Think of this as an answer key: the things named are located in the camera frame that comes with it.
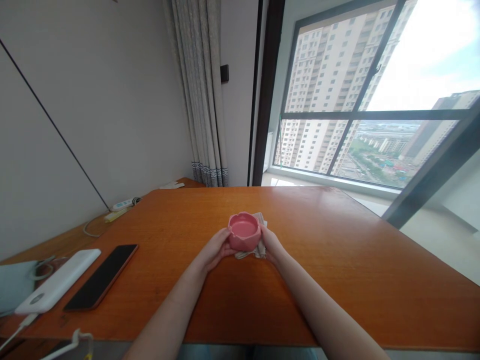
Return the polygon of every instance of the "white power bank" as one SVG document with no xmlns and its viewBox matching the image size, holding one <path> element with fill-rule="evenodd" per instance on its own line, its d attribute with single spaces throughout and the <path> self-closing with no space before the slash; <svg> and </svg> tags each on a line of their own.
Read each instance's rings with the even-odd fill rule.
<svg viewBox="0 0 480 360">
<path fill-rule="evenodd" d="M 53 273 L 16 309 L 15 314 L 46 313 L 67 292 L 102 252 L 99 249 L 80 250 Z"/>
</svg>

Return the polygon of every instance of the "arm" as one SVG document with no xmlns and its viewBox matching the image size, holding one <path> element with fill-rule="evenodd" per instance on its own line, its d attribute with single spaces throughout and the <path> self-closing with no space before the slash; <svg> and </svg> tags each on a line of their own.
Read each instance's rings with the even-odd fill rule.
<svg viewBox="0 0 480 360">
<path fill-rule="evenodd" d="M 329 359 L 389 359 L 385 351 L 343 310 L 261 225 L 266 257 L 292 292 Z"/>
<path fill-rule="evenodd" d="M 210 239 L 178 279 L 123 359 L 177 358 L 207 273 L 223 257 L 236 253 L 226 241 L 229 234 L 223 228 Z"/>
</svg>

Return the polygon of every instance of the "hand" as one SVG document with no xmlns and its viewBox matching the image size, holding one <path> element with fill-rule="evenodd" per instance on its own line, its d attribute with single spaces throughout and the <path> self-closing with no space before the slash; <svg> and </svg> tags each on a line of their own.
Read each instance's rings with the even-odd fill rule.
<svg viewBox="0 0 480 360">
<path fill-rule="evenodd" d="M 260 224 L 260 228 L 263 235 L 263 242 L 266 247 L 266 259 L 272 264 L 277 265 L 279 257 L 287 252 L 273 231 L 269 230 L 263 224 Z"/>
<path fill-rule="evenodd" d="M 206 272 L 209 272 L 216 267 L 224 257 L 233 255 L 237 252 L 230 248 L 230 244 L 227 241 L 229 235 L 230 231 L 224 227 L 212 236 L 196 256 L 195 260 L 200 262 L 202 268 L 205 269 Z"/>
</svg>

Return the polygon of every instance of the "glass window pane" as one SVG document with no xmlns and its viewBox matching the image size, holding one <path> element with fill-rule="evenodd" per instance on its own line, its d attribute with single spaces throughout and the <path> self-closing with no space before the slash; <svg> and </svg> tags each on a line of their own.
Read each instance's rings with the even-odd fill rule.
<svg viewBox="0 0 480 360">
<path fill-rule="evenodd" d="M 468 109 L 480 96 L 479 57 L 478 1 L 408 0 L 360 110 Z"/>
<path fill-rule="evenodd" d="M 354 120 L 332 175 L 404 188 L 458 120 Z"/>
<path fill-rule="evenodd" d="M 282 120 L 274 164 L 326 174 L 347 120 Z"/>
<path fill-rule="evenodd" d="M 371 4 L 299 30 L 285 112 L 353 109 L 395 7 L 388 3 Z"/>
</svg>

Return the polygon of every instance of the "apartment building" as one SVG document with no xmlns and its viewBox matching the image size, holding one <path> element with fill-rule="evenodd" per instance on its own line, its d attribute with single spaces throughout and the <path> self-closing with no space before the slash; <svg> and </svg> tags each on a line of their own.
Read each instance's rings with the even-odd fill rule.
<svg viewBox="0 0 480 360">
<path fill-rule="evenodd" d="M 388 40 L 381 67 L 367 88 L 360 110 L 366 110 L 417 1 L 409 0 Z M 300 29 L 291 70 L 286 112 L 351 111 L 365 81 L 394 6 L 322 26 Z M 284 120 L 275 163 L 326 173 L 347 120 Z M 336 175 L 360 124 L 354 120 L 332 174 Z"/>
<path fill-rule="evenodd" d="M 412 135 L 375 135 L 375 134 L 362 134 L 358 136 L 358 139 L 366 143 L 367 145 L 377 149 L 381 154 L 395 154 L 400 153 L 405 146 L 409 143 Z"/>
<path fill-rule="evenodd" d="M 480 90 L 453 93 L 439 98 L 432 110 L 469 109 L 478 97 Z M 423 121 L 398 158 L 422 166 L 457 123 L 458 120 Z"/>
</svg>

